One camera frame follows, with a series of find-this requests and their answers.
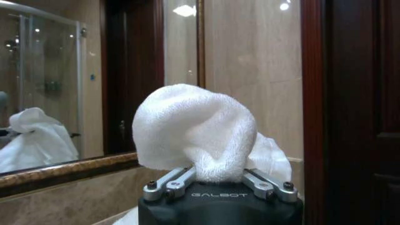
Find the wooden door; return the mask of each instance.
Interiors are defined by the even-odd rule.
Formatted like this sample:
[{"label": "wooden door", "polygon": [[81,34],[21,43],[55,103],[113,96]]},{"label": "wooden door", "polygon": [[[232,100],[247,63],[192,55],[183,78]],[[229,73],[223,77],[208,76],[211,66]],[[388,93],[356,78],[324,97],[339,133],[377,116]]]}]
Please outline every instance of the wooden door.
[{"label": "wooden door", "polygon": [[161,0],[107,2],[105,154],[135,150],[132,119],[164,85]]},{"label": "wooden door", "polygon": [[400,1],[325,4],[327,224],[399,225]]}]

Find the shower enclosure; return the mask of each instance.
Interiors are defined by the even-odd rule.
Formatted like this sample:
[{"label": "shower enclosure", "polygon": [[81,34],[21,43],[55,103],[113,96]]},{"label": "shower enclosure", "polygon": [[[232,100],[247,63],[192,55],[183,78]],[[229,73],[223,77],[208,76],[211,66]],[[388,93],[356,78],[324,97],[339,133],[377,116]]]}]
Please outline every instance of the shower enclosure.
[{"label": "shower enclosure", "polygon": [[80,152],[80,22],[0,0],[0,128],[39,107],[65,126]]}]

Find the logo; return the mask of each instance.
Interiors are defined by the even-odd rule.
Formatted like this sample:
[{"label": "logo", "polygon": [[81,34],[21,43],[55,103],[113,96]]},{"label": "logo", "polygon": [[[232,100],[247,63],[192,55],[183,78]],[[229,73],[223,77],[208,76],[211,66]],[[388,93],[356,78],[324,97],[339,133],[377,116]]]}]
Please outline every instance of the logo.
[{"label": "logo", "polygon": [[213,193],[192,193],[192,197],[232,197],[232,198],[237,198],[237,197],[245,197],[248,194],[228,194],[228,193],[220,193],[220,194],[213,194]]}]

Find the screw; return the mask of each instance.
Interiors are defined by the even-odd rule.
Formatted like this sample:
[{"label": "screw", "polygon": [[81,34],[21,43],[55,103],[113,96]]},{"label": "screw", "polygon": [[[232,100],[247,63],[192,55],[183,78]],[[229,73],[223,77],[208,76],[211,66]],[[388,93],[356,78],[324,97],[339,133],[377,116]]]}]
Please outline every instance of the screw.
[{"label": "screw", "polygon": [[148,189],[152,190],[152,189],[156,189],[156,188],[157,188],[157,182],[153,181],[153,180],[151,180],[151,181],[148,182]]},{"label": "screw", "polygon": [[268,190],[267,193],[265,193],[265,199],[267,201],[271,201],[275,197],[275,193],[273,193],[273,190]]},{"label": "screw", "polygon": [[283,188],[287,189],[287,190],[293,190],[295,185],[293,185],[292,182],[284,182],[283,183]]},{"label": "screw", "polygon": [[173,198],[175,198],[175,192],[171,191],[171,190],[168,189],[168,190],[165,191],[165,199],[167,199],[167,201],[169,202],[169,201],[173,200]]}]

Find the white cloth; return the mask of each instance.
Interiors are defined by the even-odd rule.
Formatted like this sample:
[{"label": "white cloth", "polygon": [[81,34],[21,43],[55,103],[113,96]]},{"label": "white cloth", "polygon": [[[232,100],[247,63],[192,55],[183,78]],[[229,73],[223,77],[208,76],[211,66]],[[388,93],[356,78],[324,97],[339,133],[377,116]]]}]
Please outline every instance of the white cloth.
[{"label": "white cloth", "polygon": [[77,160],[65,127],[40,108],[12,115],[9,125],[21,134],[0,150],[0,173]]},{"label": "white cloth", "polygon": [[195,164],[197,180],[239,182],[247,166],[291,180],[283,151],[257,134],[249,110],[224,94],[187,84],[157,89],[139,106],[132,134],[139,163],[151,169]]},{"label": "white cloth", "polygon": [[112,225],[139,225],[137,206]]}]

